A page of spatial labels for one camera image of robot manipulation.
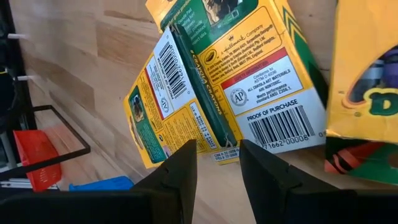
light wood panel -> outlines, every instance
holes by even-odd
[[[117,175],[140,181],[145,169],[129,134],[122,100],[160,35],[145,0],[10,0],[34,105],[51,103],[92,146],[92,153],[62,164],[64,179],[84,184]],[[333,0],[290,0],[325,77],[331,64]],[[72,146],[55,118],[37,121],[61,152]],[[323,172],[323,148],[281,158],[339,188],[394,188]],[[254,223],[238,163],[198,158],[194,223]]]

red object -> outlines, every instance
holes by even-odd
[[[368,142],[360,146],[342,149],[334,154],[333,158],[325,160],[325,171],[345,174],[359,167],[371,154],[376,152],[376,150],[384,144],[383,142]]]
[[[14,131],[19,157],[23,166],[58,156],[47,135],[41,130]],[[55,164],[27,173],[33,190],[40,192],[61,180],[61,166]]]

yellow crayon box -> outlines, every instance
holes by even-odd
[[[249,139],[278,153],[325,143],[328,87],[287,0],[147,0],[146,6],[161,32],[172,24],[185,29],[233,146]],[[211,151],[220,164],[238,160],[235,147]]]
[[[397,143],[398,1],[340,0],[327,135]]]

barcode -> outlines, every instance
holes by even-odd
[[[160,51],[159,63],[164,71],[166,82],[169,85],[169,92],[171,97],[177,98],[180,96],[187,87],[183,80],[182,68],[178,64],[178,59],[173,46],[167,42],[163,49]]]
[[[249,123],[256,142],[263,147],[266,144],[296,138],[314,136],[315,133],[303,106],[273,114]]]

crayon illustration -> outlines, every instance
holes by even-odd
[[[349,96],[349,100],[353,103],[364,101],[363,95],[365,92],[380,85],[384,71],[383,68],[383,60],[375,61],[355,83],[355,86]]]
[[[342,149],[325,160],[325,171],[346,174],[366,162],[366,159],[383,145],[385,145],[383,142],[368,142]]]
[[[398,46],[384,55],[383,82],[388,88],[398,88]]]

